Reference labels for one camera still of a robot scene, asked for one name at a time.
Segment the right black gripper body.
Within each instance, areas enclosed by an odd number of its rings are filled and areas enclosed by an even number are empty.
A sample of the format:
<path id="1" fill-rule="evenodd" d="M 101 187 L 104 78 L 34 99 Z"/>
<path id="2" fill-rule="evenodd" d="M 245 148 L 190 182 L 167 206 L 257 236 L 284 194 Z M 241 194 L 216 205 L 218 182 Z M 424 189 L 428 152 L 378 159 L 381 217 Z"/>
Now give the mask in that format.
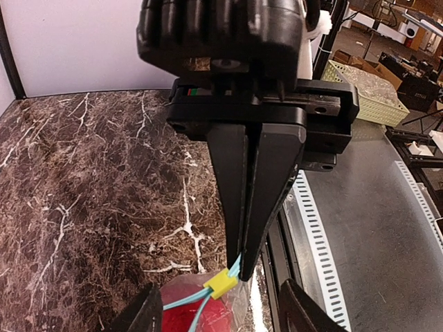
<path id="1" fill-rule="evenodd" d="M 252 95 L 212 95 L 177 80 L 167 110 L 168 124 L 195 141 L 204 141 L 216 123 L 302 125 L 307 138 L 300 168 L 329 172 L 352 138 L 359 94 L 350 83 L 298 80 L 294 91 L 286 93 L 283 100 L 273 91 L 258 99 Z"/>

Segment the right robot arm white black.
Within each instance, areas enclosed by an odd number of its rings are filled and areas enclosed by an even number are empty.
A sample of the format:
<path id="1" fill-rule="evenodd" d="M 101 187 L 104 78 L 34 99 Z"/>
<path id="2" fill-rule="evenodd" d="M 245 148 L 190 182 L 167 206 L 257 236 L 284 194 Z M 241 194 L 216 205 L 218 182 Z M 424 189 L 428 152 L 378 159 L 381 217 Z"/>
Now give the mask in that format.
<path id="1" fill-rule="evenodd" d="M 191 140 L 204 141 L 226 222 L 227 271 L 216 282 L 247 281 L 269 228 L 300 170 L 328 172 L 352 137 L 358 94 L 349 84 L 314 80 L 311 41 L 331 36 L 330 14 L 308 1 L 295 15 L 271 7 L 262 23 L 274 37 L 295 33 L 296 56 L 270 58 L 291 78 L 263 82 L 216 77 L 210 95 L 185 84 L 175 90 L 168 122 Z"/>

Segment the red apple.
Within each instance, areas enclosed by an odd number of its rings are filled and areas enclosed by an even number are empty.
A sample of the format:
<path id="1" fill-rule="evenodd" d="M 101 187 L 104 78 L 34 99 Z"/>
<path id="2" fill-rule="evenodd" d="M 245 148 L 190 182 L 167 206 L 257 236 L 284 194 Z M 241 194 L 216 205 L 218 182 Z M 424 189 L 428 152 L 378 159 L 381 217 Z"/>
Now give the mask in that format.
<path id="1" fill-rule="evenodd" d="M 163 305 L 169 305 L 202 291 L 203 284 L 211 274 L 179 275 L 161 287 Z M 219 299 L 202 297 L 195 302 L 186 303 L 164 310 L 162 331 L 189 331 L 197 318 L 196 331 L 230 331 L 233 325 L 233 312 L 225 296 Z"/>

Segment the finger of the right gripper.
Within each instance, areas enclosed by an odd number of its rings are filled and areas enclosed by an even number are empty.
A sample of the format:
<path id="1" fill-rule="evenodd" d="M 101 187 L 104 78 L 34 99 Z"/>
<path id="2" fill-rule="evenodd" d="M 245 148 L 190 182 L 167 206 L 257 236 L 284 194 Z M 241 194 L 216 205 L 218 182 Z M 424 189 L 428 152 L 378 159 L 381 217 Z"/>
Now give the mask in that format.
<path id="1" fill-rule="evenodd" d="M 306 129 L 302 125 L 262 125 L 244 231 L 242 281 L 253 275 L 271 223 L 291 187 L 289 183 L 295 180 L 305 141 Z"/>
<path id="2" fill-rule="evenodd" d="M 207 135 L 210 158 L 224 213 L 227 266 L 242 251 L 248 138 L 240 124 L 215 124 Z"/>

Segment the clear zip top bag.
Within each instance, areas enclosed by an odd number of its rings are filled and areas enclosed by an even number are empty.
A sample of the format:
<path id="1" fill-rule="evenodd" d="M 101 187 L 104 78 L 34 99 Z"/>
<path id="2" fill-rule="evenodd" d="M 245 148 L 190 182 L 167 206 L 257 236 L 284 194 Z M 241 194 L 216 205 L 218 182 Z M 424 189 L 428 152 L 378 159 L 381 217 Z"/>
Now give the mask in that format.
<path id="1" fill-rule="evenodd" d="M 241 256 L 238 256 L 235 263 L 230 268 L 225 268 L 218 273 L 211 274 L 212 277 L 203 284 L 203 290 L 185 299 L 179 300 L 169 305 L 163 305 L 163 311 L 186 303 L 192 303 L 205 297 L 206 299 L 219 299 L 223 296 L 231 305 L 233 312 L 233 325 L 230 331 L 239 331 L 244 323 L 248 310 L 248 300 L 250 293 L 250 283 L 239 279 L 241 272 Z M 196 331 L 198 319 L 195 318 L 189 331 Z"/>

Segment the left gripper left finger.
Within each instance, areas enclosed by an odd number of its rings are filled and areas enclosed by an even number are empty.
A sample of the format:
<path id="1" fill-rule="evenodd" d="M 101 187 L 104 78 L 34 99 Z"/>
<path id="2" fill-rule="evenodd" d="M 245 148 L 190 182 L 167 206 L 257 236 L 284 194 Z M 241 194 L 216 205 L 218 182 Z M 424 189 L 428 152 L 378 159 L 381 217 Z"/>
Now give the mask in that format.
<path id="1" fill-rule="evenodd" d="M 163 303 L 160 288 L 148 283 L 109 325 L 110 331 L 161 332 Z"/>

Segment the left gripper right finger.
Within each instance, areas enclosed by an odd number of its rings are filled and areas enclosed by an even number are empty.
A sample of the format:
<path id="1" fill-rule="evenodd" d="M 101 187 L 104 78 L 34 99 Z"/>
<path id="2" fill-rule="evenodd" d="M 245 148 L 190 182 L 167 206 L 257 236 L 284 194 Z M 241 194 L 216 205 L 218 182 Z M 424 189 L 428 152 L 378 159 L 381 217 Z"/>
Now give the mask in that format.
<path id="1" fill-rule="evenodd" d="M 281 285 L 278 308 L 281 331 L 341 331 L 341 327 L 293 279 Z"/>

